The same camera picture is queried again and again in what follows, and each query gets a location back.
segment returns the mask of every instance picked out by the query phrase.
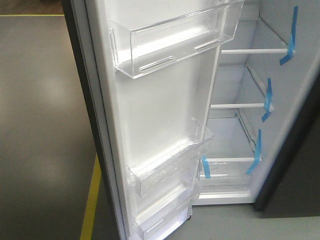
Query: yellow floor line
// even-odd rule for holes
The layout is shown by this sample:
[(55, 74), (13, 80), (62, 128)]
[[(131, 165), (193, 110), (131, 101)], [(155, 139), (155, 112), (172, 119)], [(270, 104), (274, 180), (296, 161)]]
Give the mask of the yellow floor line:
[(98, 157), (96, 156), (94, 161), (93, 173), (91, 177), (88, 199), (86, 201), (86, 208), (82, 223), (80, 240), (91, 240), (92, 231), (94, 228), (100, 179), (101, 170)]
[(0, 17), (63, 17), (64, 14), (0, 14)]

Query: blue packing tape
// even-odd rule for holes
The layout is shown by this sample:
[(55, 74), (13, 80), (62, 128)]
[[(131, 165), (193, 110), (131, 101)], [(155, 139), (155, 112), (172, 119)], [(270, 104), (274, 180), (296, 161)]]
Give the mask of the blue packing tape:
[(297, 20), (298, 20), (298, 6), (295, 6), (293, 9), (293, 18), (291, 25), (291, 37), (290, 43), (288, 46), (288, 53), (286, 56), (280, 59), (280, 66), (290, 61), (295, 55), (296, 49), (296, 32), (297, 32)]
[(202, 165), (203, 165), (203, 170), (204, 170), (204, 176), (206, 179), (210, 179), (210, 167), (209, 167), (209, 163), (207, 161), (207, 157), (206, 156), (202, 156), (201, 157), (201, 161), (202, 161)]
[(273, 97), (273, 93), (272, 93), (272, 85), (271, 85), (271, 78), (268, 78), (268, 88), (266, 90), (266, 94), (265, 94), (265, 101), (264, 101), (264, 109), (265, 109), (265, 114), (262, 116), (262, 122), (264, 123), (269, 116), (271, 115), (271, 112), (273, 111), (272, 109), (272, 97)]
[(258, 139), (256, 141), (255, 151), (254, 151), (254, 160), (252, 165), (245, 172), (245, 174), (250, 175), (253, 172), (253, 170), (255, 170), (255, 168), (259, 165), (261, 161), (261, 148), (262, 148), (262, 131), (261, 129), (259, 129)]

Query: plastic bin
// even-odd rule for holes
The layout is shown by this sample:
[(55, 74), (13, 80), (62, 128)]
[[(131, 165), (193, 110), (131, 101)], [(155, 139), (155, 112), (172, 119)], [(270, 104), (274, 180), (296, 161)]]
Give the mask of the plastic bin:
[(136, 79), (233, 39), (243, 0), (135, 29), (109, 21), (115, 67)]
[(211, 178), (205, 178), (202, 169), (200, 171), (200, 182), (205, 190), (211, 189), (213, 192), (246, 189), (250, 180), (246, 171), (251, 166), (253, 159), (253, 157), (208, 159)]
[(190, 215), (192, 205), (189, 199), (156, 221), (149, 220), (137, 224), (135, 231), (142, 240), (162, 240), (183, 224)]
[(160, 185), (162, 188), (171, 188), (174, 181), (187, 186), (193, 184), (199, 158), (210, 149), (213, 134), (195, 118), (189, 124), (188, 136), (181, 140), (178, 147), (143, 168), (128, 166), (129, 185), (139, 196), (143, 197)]

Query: refrigerator shelf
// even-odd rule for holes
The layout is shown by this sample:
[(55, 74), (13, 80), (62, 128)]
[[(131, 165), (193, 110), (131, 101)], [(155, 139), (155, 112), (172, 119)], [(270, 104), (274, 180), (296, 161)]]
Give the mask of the refrigerator shelf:
[(199, 159), (210, 149), (213, 134), (195, 118), (187, 129), (186, 138), (169, 151), (150, 159), (149, 164), (139, 168), (127, 167), (129, 185), (140, 197), (152, 193), (159, 184), (167, 183), (165, 186), (172, 188), (177, 180), (193, 186)]
[(188, 199), (167, 215), (156, 221), (149, 219), (136, 224), (135, 232), (142, 240), (162, 240), (183, 224), (192, 215), (192, 201)]
[(200, 171), (201, 192), (234, 192), (248, 190), (250, 176), (246, 171), (251, 166), (253, 157), (208, 158), (210, 177), (205, 178)]
[(257, 132), (265, 114), (264, 84), (260, 86), (247, 67), (219, 69), (216, 76), (209, 119), (235, 118), (239, 112), (248, 113), (250, 121), (246, 125), (254, 125)]
[[(267, 87), (264, 82), (251, 68), (246, 67), (236, 103), (247, 101), (248, 96), (254, 101), (265, 102), (266, 91)], [(239, 108), (237, 113), (240, 121), (245, 126), (248, 137), (256, 139), (258, 130), (263, 127), (262, 116), (266, 113), (265, 108)]]
[(244, 65), (251, 55), (279, 58), (288, 52), (288, 45), (261, 18), (240, 20), (233, 41), (221, 48), (220, 65)]
[(115, 67), (136, 79), (233, 39), (243, 0), (135, 29), (109, 21)]

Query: black refrigerator side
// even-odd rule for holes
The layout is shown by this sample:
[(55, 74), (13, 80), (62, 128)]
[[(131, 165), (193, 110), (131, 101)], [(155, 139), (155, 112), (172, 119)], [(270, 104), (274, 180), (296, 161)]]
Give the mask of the black refrigerator side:
[(108, 233), (106, 238), (124, 240), (127, 238), (114, 166), (113, 134), (108, 129), (111, 123), (106, 118), (86, 2), (62, 0), (62, 7), (108, 202), (108, 221), (104, 223)]
[(320, 74), (254, 203), (264, 218), (320, 216)]

